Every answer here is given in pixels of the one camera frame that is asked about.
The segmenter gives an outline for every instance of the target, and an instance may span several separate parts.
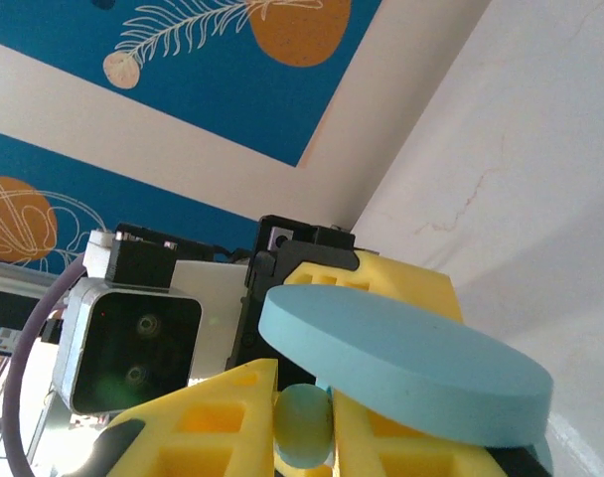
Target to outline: purple cable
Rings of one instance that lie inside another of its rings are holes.
[[[24,329],[13,352],[4,387],[2,439],[4,440],[6,458],[14,477],[35,477],[24,453],[22,435],[20,433],[20,394],[22,393],[22,379],[26,371],[28,357],[49,314],[68,289],[76,283],[83,272],[83,254],[81,254],[55,280],[46,294],[37,303],[28,317],[26,325],[24,325]]]

